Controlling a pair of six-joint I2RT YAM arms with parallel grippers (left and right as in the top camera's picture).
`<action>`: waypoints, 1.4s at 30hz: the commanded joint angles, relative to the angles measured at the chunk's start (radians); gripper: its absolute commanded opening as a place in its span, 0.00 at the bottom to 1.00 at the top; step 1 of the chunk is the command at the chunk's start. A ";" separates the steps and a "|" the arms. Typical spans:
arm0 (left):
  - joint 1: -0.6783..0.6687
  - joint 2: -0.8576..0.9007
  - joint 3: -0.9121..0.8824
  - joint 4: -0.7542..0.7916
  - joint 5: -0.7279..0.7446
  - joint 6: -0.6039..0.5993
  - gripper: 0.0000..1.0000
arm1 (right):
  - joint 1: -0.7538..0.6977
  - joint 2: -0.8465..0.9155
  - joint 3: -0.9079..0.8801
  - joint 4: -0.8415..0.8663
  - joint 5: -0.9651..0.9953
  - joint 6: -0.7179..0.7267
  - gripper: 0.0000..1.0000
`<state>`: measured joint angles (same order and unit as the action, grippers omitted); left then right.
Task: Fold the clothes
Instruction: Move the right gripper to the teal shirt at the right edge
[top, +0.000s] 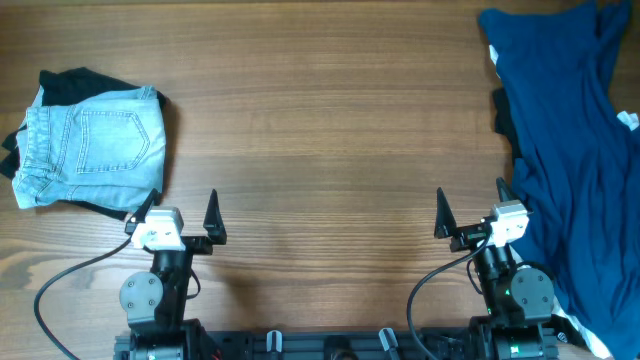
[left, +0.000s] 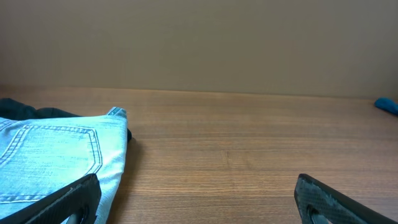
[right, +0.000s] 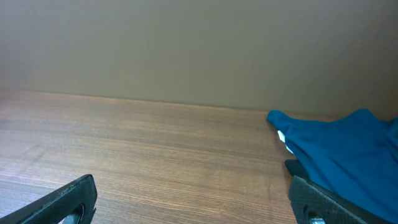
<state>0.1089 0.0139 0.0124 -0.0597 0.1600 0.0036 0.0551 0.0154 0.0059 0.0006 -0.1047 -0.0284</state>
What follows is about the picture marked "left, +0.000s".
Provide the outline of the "dark blue t-shirt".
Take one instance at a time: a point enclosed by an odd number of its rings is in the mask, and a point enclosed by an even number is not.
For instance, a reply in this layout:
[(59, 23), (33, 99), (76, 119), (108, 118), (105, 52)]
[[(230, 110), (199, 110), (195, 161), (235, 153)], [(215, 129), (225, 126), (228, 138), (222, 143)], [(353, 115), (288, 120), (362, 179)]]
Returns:
[(389, 98), (378, 98), (374, 102), (374, 106), (393, 115), (398, 115), (397, 103)]

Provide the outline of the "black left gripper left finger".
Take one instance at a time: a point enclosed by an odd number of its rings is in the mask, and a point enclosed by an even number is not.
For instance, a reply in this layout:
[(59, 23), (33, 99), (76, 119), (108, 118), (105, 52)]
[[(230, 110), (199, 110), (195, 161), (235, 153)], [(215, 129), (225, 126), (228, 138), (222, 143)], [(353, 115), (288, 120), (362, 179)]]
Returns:
[(88, 174), (45, 198), (1, 219), (1, 224), (94, 224), (101, 199), (96, 174)]

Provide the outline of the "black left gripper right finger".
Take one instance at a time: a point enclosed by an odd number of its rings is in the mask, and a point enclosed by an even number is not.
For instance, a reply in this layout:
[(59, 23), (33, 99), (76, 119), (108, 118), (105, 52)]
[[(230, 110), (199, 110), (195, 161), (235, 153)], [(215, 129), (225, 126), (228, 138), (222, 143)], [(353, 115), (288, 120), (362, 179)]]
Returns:
[(307, 174), (298, 176), (294, 198), (302, 224), (397, 224)]

